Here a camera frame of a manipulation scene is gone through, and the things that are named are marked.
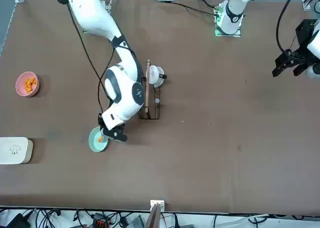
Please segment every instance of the white box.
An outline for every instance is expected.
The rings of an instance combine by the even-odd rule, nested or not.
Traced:
[[[31,159],[34,144],[24,137],[0,137],[0,164],[25,164]]]

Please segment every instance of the small orange object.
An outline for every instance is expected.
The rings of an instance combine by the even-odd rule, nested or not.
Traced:
[[[24,88],[28,93],[31,93],[33,91],[32,86],[36,87],[37,81],[36,78],[33,77],[32,79],[26,79],[24,82]]]

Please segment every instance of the wooden stick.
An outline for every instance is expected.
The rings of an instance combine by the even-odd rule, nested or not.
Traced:
[[[150,78],[150,60],[148,59],[146,63],[146,85],[145,85],[145,113],[148,113],[149,111],[149,78]]]

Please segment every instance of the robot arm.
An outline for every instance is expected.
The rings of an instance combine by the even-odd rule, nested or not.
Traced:
[[[76,20],[87,32],[109,39],[121,58],[120,63],[108,68],[105,73],[104,86],[112,105],[99,117],[99,124],[104,127],[105,135],[126,141],[127,137],[122,135],[123,129],[117,127],[128,121],[144,104],[141,65],[101,0],[58,1],[69,3]]]
[[[295,29],[299,48],[285,50],[276,60],[272,75],[277,77],[285,69],[295,67],[293,74],[306,71],[310,78],[320,78],[320,22],[314,19],[303,20]]]
[[[223,15],[218,27],[228,35],[237,32],[244,17],[244,10],[249,0],[224,0]]]

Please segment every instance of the brown tabletop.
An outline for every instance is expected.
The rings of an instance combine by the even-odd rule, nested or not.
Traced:
[[[150,59],[168,81],[159,121],[135,117],[127,143],[94,153],[98,80],[67,7],[18,4],[0,57],[0,135],[28,137],[34,150],[28,164],[0,166],[0,204],[148,210],[150,199],[163,199],[171,211],[319,215],[320,82],[291,70],[272,77],[283,6],[250,2],[242,38],[216,38],[210,16],[153,0],[114,2],[144,69]],[[283,47],[304,18],[301,4],[290,4]],[[109,42],[83,39],[102,72]],[[24,71],[40,77],[35,97],[16,94]]]

